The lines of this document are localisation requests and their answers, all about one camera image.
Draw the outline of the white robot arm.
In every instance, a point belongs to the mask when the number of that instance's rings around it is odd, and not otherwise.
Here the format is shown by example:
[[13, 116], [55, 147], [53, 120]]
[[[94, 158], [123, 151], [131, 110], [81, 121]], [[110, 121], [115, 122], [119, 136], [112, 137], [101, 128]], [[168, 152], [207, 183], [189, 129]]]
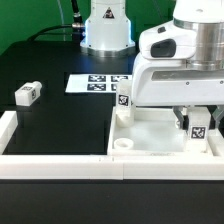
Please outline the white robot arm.
[[177, 0], [173, 19], [141, 33], [132, 78], [138, 107], [170, 106], [180, 126], [193, 119], [181, 109], [214, 106], [208, 125], [224, 118], [224, 0]]

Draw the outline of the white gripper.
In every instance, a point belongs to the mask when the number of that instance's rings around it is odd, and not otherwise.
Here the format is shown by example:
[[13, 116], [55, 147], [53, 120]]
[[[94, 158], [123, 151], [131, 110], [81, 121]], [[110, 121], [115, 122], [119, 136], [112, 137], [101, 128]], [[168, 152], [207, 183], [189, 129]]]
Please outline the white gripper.
[[136, 106], [175, 106], [177, 127], [187, 130], [189, 119], [181, 106], [218, 105], [211, 108], [210, 128], [224, 118], [224, 70], [199, 71], [184, 67], [182, 60], [134, 61], [131, 99]]

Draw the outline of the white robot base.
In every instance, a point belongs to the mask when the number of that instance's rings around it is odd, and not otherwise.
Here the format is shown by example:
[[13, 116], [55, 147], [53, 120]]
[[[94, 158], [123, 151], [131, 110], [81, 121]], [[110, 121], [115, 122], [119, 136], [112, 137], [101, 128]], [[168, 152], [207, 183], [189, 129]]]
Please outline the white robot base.
[[117, 57], [135, 51], [126, 0], [91, 0], [81, 51], [99, 57]]

